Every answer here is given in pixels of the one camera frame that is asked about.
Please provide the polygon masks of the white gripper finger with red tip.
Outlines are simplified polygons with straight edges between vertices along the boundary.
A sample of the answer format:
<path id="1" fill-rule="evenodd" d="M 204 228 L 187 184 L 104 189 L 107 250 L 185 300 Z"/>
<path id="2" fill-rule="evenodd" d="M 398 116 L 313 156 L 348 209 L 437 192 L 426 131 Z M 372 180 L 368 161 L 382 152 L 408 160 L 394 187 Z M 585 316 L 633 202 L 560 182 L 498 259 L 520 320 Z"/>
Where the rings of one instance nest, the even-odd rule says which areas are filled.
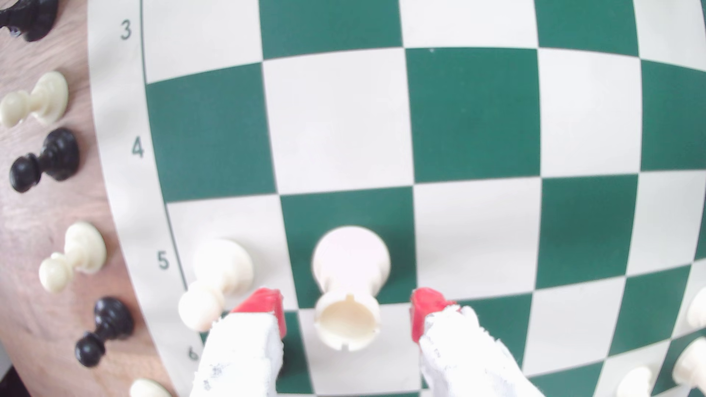
<path id="1" fill-rule="evenodd" d="M 543 396 L 471 306 L 429 287 L 414 290 L 410 302 L 411 338 L 434 396 Z"/>
<path id="2" fill-rule="evenodd" d="M 280 290 L 261 287 L 215 322 L 190 396 L 276 396 L 287 334 Z"/>

